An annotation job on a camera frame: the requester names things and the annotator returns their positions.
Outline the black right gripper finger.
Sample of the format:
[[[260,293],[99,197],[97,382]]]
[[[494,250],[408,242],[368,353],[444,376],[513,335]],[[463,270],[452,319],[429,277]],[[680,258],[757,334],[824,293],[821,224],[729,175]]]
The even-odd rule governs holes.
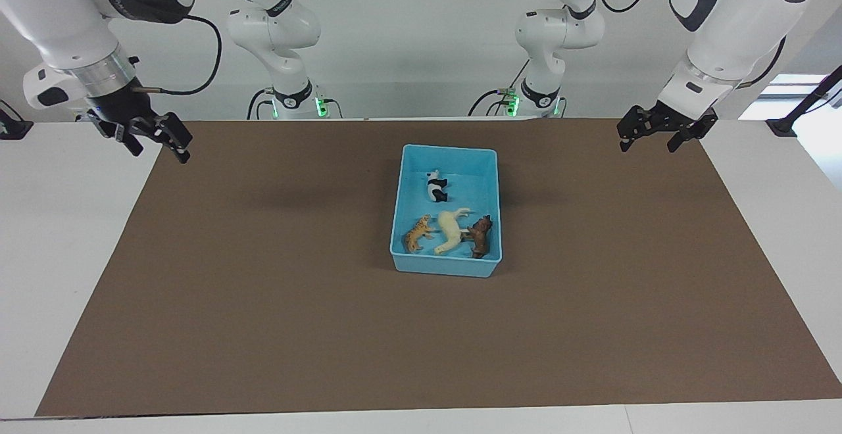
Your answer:
[[[157,117],[157,141],[170,149],[180,164],[186,164],[191,155],[187,147],[193,139],[186,125],[175,113]]]
[[[99,122],[99,132],[106,139],[113,139],[122,144],[135,157],[141,155],[144,147],[128,129],[113,122]]]

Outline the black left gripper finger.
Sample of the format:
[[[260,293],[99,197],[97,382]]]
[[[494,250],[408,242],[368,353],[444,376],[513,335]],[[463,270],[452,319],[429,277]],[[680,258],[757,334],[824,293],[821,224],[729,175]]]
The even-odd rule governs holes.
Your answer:
[[[617,132],[620,151],[628,152],[635,140],[658,132],[658,114],[643,107],[629,108],[625,116],[617,122]]]
[[[668,152],[675,153],[686,141],[703,139],[707,131],[706,125],[692,125],[680,129],[668,140]]]

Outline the brown lion toy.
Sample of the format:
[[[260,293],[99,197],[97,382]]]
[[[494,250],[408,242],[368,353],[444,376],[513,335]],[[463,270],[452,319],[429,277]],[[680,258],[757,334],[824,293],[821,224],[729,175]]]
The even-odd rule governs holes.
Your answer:
[[[492,227],[493,221],[491,216],[485,215],[478,219],[475,224],[464,230],[465,238],[473,242],[472,259],[482,259],[482,257],[489,254],[491,245],[488,233],[490,233]]]

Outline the black and white panda toy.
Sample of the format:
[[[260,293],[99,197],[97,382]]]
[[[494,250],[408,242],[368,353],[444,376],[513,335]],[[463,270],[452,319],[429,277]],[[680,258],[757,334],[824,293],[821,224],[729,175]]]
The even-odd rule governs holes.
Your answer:
[[[442,201],[449,201],[449,194],[445,190],[446,186],[448,186],[449,184],[449,180],[440,176],[440,170],[436,168],[436,170],[427,173],[426,177],[427,192],[430,200],[434,203],[442,203]]]

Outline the cream llama toy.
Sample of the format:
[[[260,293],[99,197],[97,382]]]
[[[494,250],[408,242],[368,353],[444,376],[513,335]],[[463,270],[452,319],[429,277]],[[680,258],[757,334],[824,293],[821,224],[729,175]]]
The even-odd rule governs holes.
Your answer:
[[[470,207],[459,207],[455,211],[442,211],[438,214],[438,225],[446,240],[442,245],[433,249],[435,255],[443,255],[448,253],[461,243],[463,230],[459,226],[457,219],[461,216],[467,216],[472,211]]]

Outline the orange tiger toy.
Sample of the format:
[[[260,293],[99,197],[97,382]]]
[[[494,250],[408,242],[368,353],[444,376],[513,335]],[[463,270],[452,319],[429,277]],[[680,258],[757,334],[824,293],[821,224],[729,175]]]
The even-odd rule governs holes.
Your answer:
[[[431,214],[421,216],[421,218],[413,224],[413,227],[404,234],[402,242],[406,251],[409,253],[417,253],[418,251],[421,251],[423,247],[418,242],[421,237],[425,237],[425,239],[433,239],[432,233],[434,232],[434,229],[432,227],[431,220]]]

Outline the light blue storage box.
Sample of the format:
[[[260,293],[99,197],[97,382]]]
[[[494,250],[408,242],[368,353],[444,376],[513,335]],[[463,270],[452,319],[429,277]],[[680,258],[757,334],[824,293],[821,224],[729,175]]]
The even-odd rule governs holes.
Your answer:
[[[440,170],[440,176],[449,180],[445,190],[449,201],[434,203],[427,192],[426,174]],[[433,249],[445,242],[446,237],[438,225],[438,214],[470,207],[467,216],[457,219],[463,230],[460,245],[443,255]],[[404,249],[402,238],[421,216],[431,214],[433,239],[421,237],[423,247],[417,253]],[[472,259],[474,243],[465,238],[464,230],[482,216],[490,215],[493,227],[491,249],[482,259]],[[497,155],[492,149],[469,147],[438,147],[409,144],[403,147],[398,173],[396,203],[392,215],[389,249],[394,266],[400,272],[438,274],[446,276],[471,276],[487,278],[503,259],[501,237],[501,201]]]

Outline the small black stand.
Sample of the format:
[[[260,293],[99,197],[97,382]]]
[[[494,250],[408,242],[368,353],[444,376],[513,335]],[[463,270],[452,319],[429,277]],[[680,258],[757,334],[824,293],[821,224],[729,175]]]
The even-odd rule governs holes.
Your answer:
[[[0,99],[0,141],[19,141],[26,137],[34,122],[25,120],[15,108]]]

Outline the tall black stand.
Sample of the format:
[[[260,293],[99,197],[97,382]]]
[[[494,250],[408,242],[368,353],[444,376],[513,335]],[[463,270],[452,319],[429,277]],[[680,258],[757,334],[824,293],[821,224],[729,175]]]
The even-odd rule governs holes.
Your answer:
[[[777,137],[798,137],[794,131],[796,121],[812,111],[819,110],[842,97],[842,64],[827,75],[787,116],[765,120],[767,127]]]

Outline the brown table mat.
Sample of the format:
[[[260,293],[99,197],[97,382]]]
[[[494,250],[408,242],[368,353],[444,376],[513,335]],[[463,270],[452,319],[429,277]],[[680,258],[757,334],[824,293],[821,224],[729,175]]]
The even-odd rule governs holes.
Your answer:
[[[697,143],[610,120],[195,122],[40,416],[842,398]],[[497,153],[489,278],[398,272],[403,147]]]

